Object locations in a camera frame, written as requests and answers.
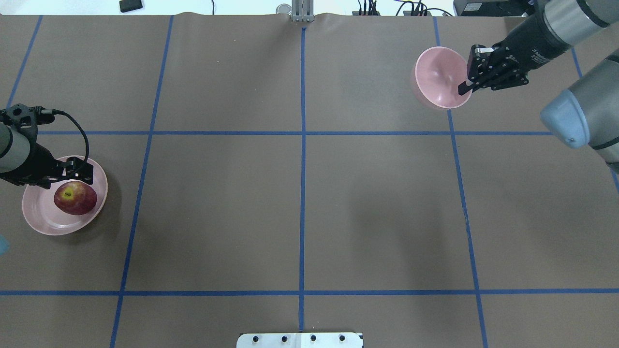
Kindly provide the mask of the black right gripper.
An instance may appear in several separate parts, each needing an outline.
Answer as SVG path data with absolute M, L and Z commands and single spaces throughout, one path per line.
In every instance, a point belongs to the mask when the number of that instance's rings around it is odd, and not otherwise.
M 528 83 L 528 72 L 564 53 L 564 42 L 551 31 L 544 14 L 534 14 L 491 47 L 473 44 L 467 62 L 467 79 L 458 85 L 464 96 L 479 89 L 493 90 Z

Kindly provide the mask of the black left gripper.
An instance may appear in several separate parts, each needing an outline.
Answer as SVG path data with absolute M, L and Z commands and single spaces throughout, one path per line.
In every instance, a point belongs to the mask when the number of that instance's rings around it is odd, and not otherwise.
M 34 145 L 24 163 L 16 169 L 0 174 L 2 180 L 18 187 L 25 185 L 51 188 L 51 184 L 64 180 L 79 180 L 93 185 L 94 167 L 89 162 L 78 163 L 77 157 L 60 161 L 41 145 Z

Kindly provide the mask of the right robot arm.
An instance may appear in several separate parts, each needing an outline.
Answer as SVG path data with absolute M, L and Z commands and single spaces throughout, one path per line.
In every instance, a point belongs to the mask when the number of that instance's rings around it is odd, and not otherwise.
M 470 48 L 458 95 L 482 88 L 524 86 L 528 73 L 618 22 L 616 0 L 544 0 L 506 37 Z M 588 146 L 617 174 L 619 167 L 618 51 L 613 50 L 540 112 L 548 131 L 569 148 Z

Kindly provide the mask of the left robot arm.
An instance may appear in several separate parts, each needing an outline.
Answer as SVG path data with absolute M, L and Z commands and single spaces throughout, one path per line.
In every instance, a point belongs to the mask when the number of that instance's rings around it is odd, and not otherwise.
M 79 231 L 106 202 L 108 178 L 99 163 L 83 156 L 55 158 L 28 130 L 2 126 L 0 162 L 2 180 L 25 188 L 25 222 L 43 235 Z

